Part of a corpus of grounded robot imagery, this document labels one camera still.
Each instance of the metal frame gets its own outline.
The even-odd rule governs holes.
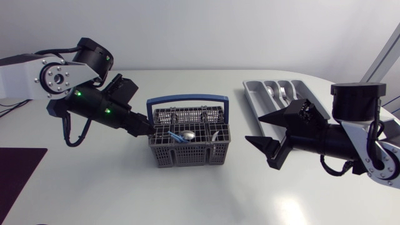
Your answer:
[[[380,82],[400,56],[400,23],[360,82]]]

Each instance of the cutlery tray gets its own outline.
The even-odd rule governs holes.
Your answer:
[[[155,104],[175,101],[219,101],[221,106],[170,107],[155,109]],[[179,94],[147,100],[147,116],[156,132],[149,136],[151,148],[159,168],[172,166],[222,165],[225,162],[229,133],[229,99],[212,94]],[[168,134],[193,131],[189,142],[178,142]]]
[[[301,80],[249,80],[243,81],[243,86],[263,136],[269,136],[280,141],[283,140],[286,132],[285,127],[260,122],[258,117],[283,109],[293,100],[308,99],[325,119],[330,119],[329,113],[319,102],[318,97]],[[285,98],[283,98],[281,88],[286,93]]]

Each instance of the white wall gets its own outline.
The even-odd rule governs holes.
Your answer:
[[[399,11],[399,0],[4,0],[0,58],[89,37],[112,52],[113,69],[281,69],[353,82]],[[400,63],[390,73],[393,85]]]

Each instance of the black cylindrical motor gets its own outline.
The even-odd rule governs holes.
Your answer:
[[[333,84],[332,116],[337,121],[371,121],[374,119],[378,98],[386,93],[386,84],[355,82]]]

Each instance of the blue basket handle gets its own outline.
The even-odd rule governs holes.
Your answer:
[[[227,96],[220,96],[215,94],[176,94],[172,96],[155,97],[147,100],[147,116],[151,124],[153,121],[152,106],[161,103],[170,103],[174,101],[217,101],[224,103],[224,123],[228,124],[229,121],[229,99]]]

